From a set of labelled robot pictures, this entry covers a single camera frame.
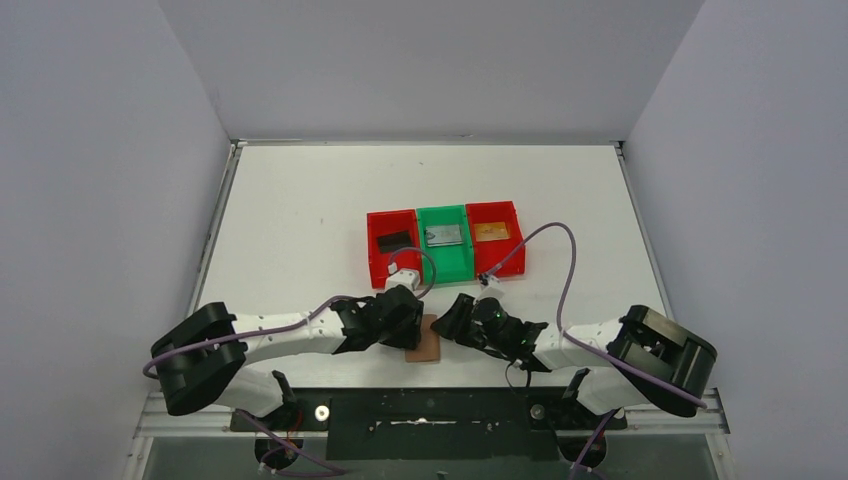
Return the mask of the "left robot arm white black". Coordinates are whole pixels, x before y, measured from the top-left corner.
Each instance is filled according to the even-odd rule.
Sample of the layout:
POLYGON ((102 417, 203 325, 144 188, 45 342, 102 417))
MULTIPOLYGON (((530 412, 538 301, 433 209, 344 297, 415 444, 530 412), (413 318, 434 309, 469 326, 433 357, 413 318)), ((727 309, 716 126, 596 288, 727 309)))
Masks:
POLYGON ((234 314, 212 302, 154 343, 143 373, 158 380, 172 416, 219 405, 281 427, 295 416, 296 400, 283 373, 260 371, 256 363, 361 352, 375 344, 413 350, 423 310, 404 286, 366 297, 333 296, 314 310, 289 314, 234 314))

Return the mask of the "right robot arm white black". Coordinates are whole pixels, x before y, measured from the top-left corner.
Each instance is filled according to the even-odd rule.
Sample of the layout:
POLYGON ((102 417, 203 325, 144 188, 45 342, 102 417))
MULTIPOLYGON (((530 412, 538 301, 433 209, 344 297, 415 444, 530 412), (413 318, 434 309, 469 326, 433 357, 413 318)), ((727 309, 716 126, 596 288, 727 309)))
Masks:
POLYGON ((521 320, 494 297, 461 294, 431 328, 530 374, 573 369, 562 411, 578 427, 642 404, 691 418, 706 406, 702 397, 717 360, 713 345, 645 305, 618 319, 565 328, 521 320))

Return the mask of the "brown leather card holder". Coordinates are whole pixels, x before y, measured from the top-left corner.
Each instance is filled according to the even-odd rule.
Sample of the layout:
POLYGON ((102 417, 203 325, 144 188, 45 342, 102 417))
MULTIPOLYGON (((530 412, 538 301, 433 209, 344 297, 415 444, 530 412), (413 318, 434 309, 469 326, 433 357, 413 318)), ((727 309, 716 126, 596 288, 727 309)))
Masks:
POLYGON ((425 314, 422 317, 420 341, 415 349, 405 352, 406 363, 437 363, 441 360, 441 336, 432 329, 437 319, 435 314, 425 314))

